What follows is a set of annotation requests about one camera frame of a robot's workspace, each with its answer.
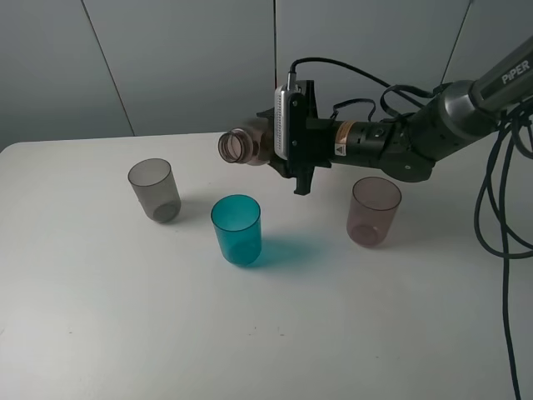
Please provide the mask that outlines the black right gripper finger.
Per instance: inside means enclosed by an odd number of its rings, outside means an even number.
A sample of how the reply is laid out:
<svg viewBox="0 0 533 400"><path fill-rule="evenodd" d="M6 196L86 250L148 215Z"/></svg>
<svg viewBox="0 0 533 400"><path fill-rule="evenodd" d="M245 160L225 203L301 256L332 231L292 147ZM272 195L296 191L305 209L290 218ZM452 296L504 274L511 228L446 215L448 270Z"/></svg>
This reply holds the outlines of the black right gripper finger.
<svg viewBox="0 0 533 400"><path fill-rule="evenodd" d="M258 112L258 113L256 114L256 116L257 116L258 118L264 118L264 119L266 119L266 120L272 122L273 119L274 119L274 116L275 116L275 109L274 109L273 107L271 107L271 108L269 108L269 109L267 109L267 110L265 110L265 111Z"/></svg>
<svg viewBox="0 0 533 400"><path fill-rule="evenodd" d="M281 177L285 179L294 178L296 175L291 170L288 161L279 157L272 157L268 165L273 168Z"/></svg>

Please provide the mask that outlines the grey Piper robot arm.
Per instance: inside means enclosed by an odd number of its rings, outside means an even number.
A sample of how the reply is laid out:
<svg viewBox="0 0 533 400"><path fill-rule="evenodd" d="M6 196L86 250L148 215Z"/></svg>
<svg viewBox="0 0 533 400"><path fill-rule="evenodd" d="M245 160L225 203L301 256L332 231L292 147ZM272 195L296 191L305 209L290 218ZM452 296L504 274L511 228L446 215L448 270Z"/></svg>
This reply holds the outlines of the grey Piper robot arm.
<svg viewBox="0 0 533 400"><path fill-rule="evenodd" d="M531 113L530 39L475 81L443 83L430 92L385 83L386 93L418 109L400 113L382 98L378 105L387 117L380 122L318 117L314 82L296 78L303 62L292 63L273 108L259 114L273 132L269 164L282 177L296 179L298 195L310 193L316 168L334 163L379 169L402 182L423 182L443 158L505 127L519 130Z"/></svg>

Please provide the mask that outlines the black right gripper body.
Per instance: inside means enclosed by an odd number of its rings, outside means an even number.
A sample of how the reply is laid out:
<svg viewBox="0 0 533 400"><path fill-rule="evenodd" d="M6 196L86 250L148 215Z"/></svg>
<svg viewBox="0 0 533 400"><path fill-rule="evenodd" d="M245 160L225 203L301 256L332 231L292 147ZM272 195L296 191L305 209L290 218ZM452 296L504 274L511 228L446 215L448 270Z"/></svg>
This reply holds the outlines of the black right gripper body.
<svg viewBox="0 0 533 400"><path fill-rule="evenodd" d="M365 168L379 168L380 158L394 134L392 122L376 122L376 102L355 97L332 106L331 115L319 118L314 82L295 82L287 101L286 172L296 179L296 195L311 192L316 168L330 168L334 163ZM371 107L363 121L338 119L343 108L366 104Z"/></svg>

